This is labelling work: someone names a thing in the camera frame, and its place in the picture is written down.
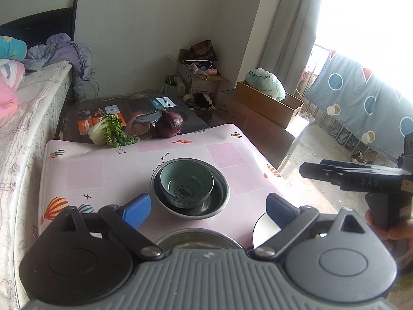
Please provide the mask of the right hand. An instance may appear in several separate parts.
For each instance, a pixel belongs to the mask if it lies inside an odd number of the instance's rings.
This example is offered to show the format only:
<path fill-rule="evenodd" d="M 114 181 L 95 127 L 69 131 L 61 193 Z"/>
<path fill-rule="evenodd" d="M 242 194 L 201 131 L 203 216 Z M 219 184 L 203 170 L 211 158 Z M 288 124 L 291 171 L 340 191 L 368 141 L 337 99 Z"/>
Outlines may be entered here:
<path fill-rule="evenodd" d="M 373 214 L 369 209 L 366 211 L 365 220 L 391 254 L 395 252 L 393 249 L 395 242 L 403 239 L 407 240 L 408 248 L 412 249 L 412 217 L 389 230 L 384 230 L 375 224 Z"/>

